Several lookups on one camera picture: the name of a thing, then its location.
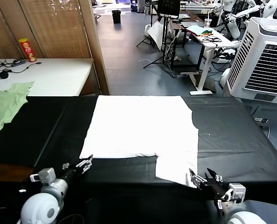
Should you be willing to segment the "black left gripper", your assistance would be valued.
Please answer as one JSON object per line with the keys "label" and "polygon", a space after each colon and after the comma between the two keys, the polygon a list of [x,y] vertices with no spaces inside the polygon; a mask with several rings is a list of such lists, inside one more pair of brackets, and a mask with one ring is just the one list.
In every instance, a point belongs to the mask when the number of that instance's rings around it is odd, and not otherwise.
{"label": "black left gripper", "polygon": [[67,184],[71,184],[77,176],[84,174],[90,169],[92,165],[92,157],[93,155],[91,154],[89,157],[81,159],[75,166],[72,166],[69,163],[64,163],[62,165],[63,173],[60,176],[60,179],[64,180]]}

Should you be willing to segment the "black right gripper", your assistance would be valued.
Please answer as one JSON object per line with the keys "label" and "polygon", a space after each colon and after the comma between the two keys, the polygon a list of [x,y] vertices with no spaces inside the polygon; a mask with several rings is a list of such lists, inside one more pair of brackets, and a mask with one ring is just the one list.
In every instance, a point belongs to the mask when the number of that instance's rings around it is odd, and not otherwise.
{"label": "black right gripper", "polygon": [[226,189],[223,186],[223,178],[217,174],[214,170],[207,168],[207,171],[213,179],[204,179],[203,177],[196,175],[192,169],[189,169],[191,182],[200,188],[205,194],[208,200],[220,199],[226,193]]}

